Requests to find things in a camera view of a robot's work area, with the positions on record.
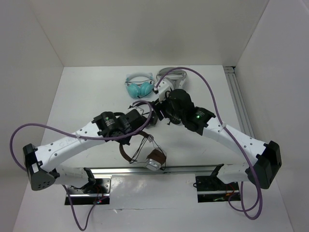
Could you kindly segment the brown silver headphones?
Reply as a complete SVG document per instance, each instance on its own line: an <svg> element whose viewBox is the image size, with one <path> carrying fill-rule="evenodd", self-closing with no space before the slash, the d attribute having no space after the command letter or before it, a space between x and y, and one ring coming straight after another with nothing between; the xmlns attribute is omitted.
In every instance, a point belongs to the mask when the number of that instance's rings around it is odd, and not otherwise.
<svg viewBox="0 0 309 232"><path fill-rule="evenodd" d="M129 163L129 164L143 164L145 168L151 171L164 170L166 167L167 155L165 151L157 144L154 140L154 137L144 131L140 131L138 135L142 136L142 140L140 145L134 152L132 156L129 156L123 144L119 144L119 152L121 156ZM138 161L138 157L142 149L144 148L146 142L150 142L153 146L151 152L147 155L144 161Z"/></svg>

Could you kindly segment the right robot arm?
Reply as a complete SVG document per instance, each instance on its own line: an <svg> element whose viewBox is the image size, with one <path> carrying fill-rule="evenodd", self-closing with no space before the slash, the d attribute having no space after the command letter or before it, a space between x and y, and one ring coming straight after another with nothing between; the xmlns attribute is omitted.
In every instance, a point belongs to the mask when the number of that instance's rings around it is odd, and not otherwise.
<svg viewBox="0 0 309 232"><path fill-rule="evenodd" d="M259 183L262 189L270 187L282 165L280 146L276 142L256 140L220 122L213 112L195 106L183 89L169 92L165 100L152 102L152 107L159 120L177 120L188 130L213 139L246 159L243 165L219 165L211 177L213 188L222 189L231 182L241 181Z"/></svg>

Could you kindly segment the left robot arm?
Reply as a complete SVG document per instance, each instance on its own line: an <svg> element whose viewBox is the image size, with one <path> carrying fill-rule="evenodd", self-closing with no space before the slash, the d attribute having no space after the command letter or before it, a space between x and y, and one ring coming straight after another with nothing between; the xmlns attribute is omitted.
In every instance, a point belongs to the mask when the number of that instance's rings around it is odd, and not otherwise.
<svg viewBox="0 0 309 232"><path fill-rule="evenodd" d="M86 126L53 143L35 147L24 146L25 166L33 191L53 184L72 186L85 193L93 191L97 181L90 168L72 168L63 162L97 145L115 140L129 144L130 133L145 122L143 110L134 107L127 113L103 112Z"/></svg>

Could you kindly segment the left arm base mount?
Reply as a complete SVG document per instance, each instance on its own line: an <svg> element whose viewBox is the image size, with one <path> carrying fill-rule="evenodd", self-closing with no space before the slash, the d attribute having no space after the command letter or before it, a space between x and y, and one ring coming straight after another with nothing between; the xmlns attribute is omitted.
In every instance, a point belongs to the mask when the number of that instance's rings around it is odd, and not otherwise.
<svg viewBox="0 0 309 232"><path fill-rule="evenodd" d="M67 186L73 205L110 204L112 175L94 174L96 183L87 190Z"/></svg>

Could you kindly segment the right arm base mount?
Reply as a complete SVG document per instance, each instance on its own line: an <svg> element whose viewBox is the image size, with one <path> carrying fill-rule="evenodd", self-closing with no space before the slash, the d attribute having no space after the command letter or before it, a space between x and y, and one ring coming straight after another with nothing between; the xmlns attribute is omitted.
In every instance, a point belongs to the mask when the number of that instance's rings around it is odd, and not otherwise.
<svg viewBox="0 0 309 232"><path fill-rule="evenodd" d="M237 182L225 184L212 174L196 175L193 187L197 190L198 203L240 201Z"/></svg>

